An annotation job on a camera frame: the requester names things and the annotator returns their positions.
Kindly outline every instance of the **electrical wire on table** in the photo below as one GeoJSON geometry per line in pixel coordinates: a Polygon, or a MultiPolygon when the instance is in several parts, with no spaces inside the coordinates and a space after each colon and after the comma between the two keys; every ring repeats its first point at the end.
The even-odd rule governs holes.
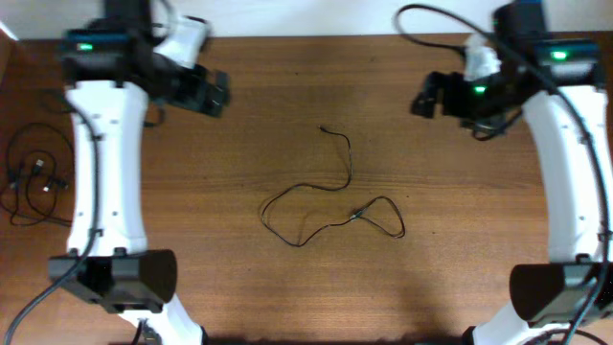
{"type": "Polygon", "coordinates": [[[311,235],[308,236],[308,238],[306,238],[306,240],[304,240],[302,242],[294,243],[294,242],[288,241],[286,238],[284,238],[282,235],[280,235],[277,230],[275,230],[272,227],[272,225],[269,223],[269,221],[266,218],[266,211],[270,208],[270,206],[272,204],[274,204],[275,202],[279,201],[282,197],[286,196],[290,192],[292,192],[294,190],[297,190],[297,189],[300,189],[300,188],[310,188],[310,189],[319,190],[319,191],[325,191],[325,192],[339,192],[339,191],[345,190],[352,183],[352,180],[353,180],[353,157],[352,157],[352,142],[350,141],[349,137],[347,137],[347,135],[342,134],[342,133],[337,133],[337,132],[333,132],[333,131],[327,130],[327,129],[325,129],[322,126],[319,126],[319,129],[321,131],[323,131],[324,133],[326,133],[326,134],[340,136],[340,137],[344,138],[345,141],[347,142],[350,168],[349,168],[349,173],[347,175],[346,182],[342,186],[340,186],[340,187],[326,187],[326,186],[319,186],[319,185],[314,185],[314,184],[311,184],[311,183],[305,183],[304,182],[304,183],[295,184],[295,185],[287,188],[286,190],[284,190],[283,192],[281,192],[277,196],[273,197],[270,201],[268,201],[266,203],[266,205],[263,207],[263,209],[261,210],[261,223],[263,224],[263,226],[266,229],[268,229],[271,233],[273,233],[275,236],[277,236],[279,239],[281,239],[281,241],[285,242],[287,245],[290,245],[290,246],[293,246],[293,247],[297,247],[297,248],[305,246],[317,234],[319,234],[320,232],[322,232],[322,231],[324,231],[324,230],[326,230],[328,228],[344,226],[344,225],[347,225],[347,224],[349,224],[349,223],[351,223],[353,221],[359,220],[359,219],[364,220],[364,221],[370,223],[372,226],[374,226],[377,230],[379,230],[384,235],[387,235],[387,236],[389,236],[391,238],[394,238],[394,239],[401,239],[401,238],[403,238],[404,235],[406,234],[406,228],[405,228],[405,225],[404,225],[404,219],[402,218],[402,213],[400,212],[400,210],[398,209],[396,204],[389,197],[387,197],[385,195],[381,195],[381,196],[378,196],[378,197],[375,197],[375,198],[371,199],[364,206],[362,206],[358,210],[354,211],[353,214],[347,220],[345,220],[345,221],[338,222],[338,223],[327,224],[327,225],[324,225],[324,226],[318,228],[313,233],[311,233],[311,235]],[[391,233],[391,232],[387,231],[385,228],[383,228],[381,225],[376,223],[375,221],[373,221],[373,220],[371,220],[369,218],[364,217],[364,213],[371,206],[373,206],[373,204],[375,204],[379,200],[383,200],[383,201],[386,201],[387,203],[389,203],[390,206],[392,207],[392,209],[394,210],[394,212],[396,213],[396,215],[398,217],[398,220],[400,221],[400,225],[401,225],[401,230],[399,232],[391,233]]]}

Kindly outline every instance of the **cable connector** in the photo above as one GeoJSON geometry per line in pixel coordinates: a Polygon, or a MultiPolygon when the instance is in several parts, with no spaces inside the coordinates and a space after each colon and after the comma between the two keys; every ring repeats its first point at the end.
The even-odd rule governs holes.
{"type": "Polygon", "coordinates": [[[36,163],[32,167],[32,176],[40,175],[40,172],[42,172],[42,167],[44,165],[45,165],[45,161],[43,161],[42,159],[37,159],[36,163]]]}
{"type": "Polygon", "coordinates": [[[600,242],[611,242],[613,240],[613,231],[606,230],[600,234],[598,234],[598,241],[600,242]]]}
{"type": "Polygon", "coordinates": [[[364,211],[366,211],[366,210],[363,209],[363,208],[358,209],[356,211],[353,211],[353,215],[351,217],[349,217],[349,219],[358,219],[358,218],[362,217],[362,215],[364,214],[364,211]]]}

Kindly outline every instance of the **black mounting bracket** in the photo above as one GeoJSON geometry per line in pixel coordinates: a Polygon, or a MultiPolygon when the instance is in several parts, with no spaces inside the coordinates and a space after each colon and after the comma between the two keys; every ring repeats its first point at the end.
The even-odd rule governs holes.
{"type": "MultiPolygon", "coordinates": [[[[159,313],[176,290],[177,264],[171,250],[149,250],[112,257],[89,257],[62,287],[108,313],[127,310],[159,313]]],[[[49,278],[61,277],[79,259],[76,255],[49,259],[49,278]]]]}

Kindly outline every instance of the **white wall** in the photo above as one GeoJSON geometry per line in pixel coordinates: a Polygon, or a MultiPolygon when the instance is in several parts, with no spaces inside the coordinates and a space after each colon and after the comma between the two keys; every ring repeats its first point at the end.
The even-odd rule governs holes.
{"type": "MultiPolygon", "coordinates": [[[[613,0],[544,0],[554,31],[613,30],[613,0]]],[[[210,20],[217,36],[393,34],[393,13],[405,0],[171,0],[185,14],[210,20]]],[[[489,27],[494,9],[509,0],[421,0],[489,27]]],[[[0,21],[19,38],[57,38],[100,15],[102,0],[0,0],[0,21]]],[[[434,14],[405,18],[416,33],[465,28],[434,14]]]]}

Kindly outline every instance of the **wood grain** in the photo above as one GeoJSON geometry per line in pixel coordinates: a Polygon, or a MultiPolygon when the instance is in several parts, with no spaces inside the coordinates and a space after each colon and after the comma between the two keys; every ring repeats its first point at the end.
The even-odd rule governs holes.
{"type": "MultiPolygon", "coordinates": [[[[611,34],[598,40],[613,70],[611,34]]],[[[68,119],[39,105],[41,90],[61,86],[54,43],[26,42],[15,52],[0,92],[1,147],[30,121],[70,132],[68,119]]],[[[453,119],[408,114],[429,72],[462,68],[455,56],[393,36],[226,38],[200,62],[230,74],[233,102],[221,119],[169,108],[167,123],[146,131],[142,196],[149,247],[176,253],[181,300],[211,336],[459,335],[505,305],[514,265],[547,262],[546,204],[525,124],[484,144],[453,119]],[[289,196],[273,224],[295,240],[386,195],[404,215],[404,239],[356,222],[295,249],[261,226],[262,202],[283,188],[343,183],[345,144],[318,125],[352,139],[355,180],[341,193],[289,196]]],[[[41,134],[25,146],[41,145],[68,164],[57,138],[41,134]]],[[[60,213],[69,217],[72,205],[69,191],[60,213]]],[[[396,226],[383,206],[369,213],[396,226]]],[[[0,222],[0,331],[47,286],[46,260],[65,251],[67,235],[0,222]]],[[[610,326],[590,329],[613,339],[610,326]]],[[[26,319],[14,344],[126,342],[133,331],[61,291],[26,319]]]]}

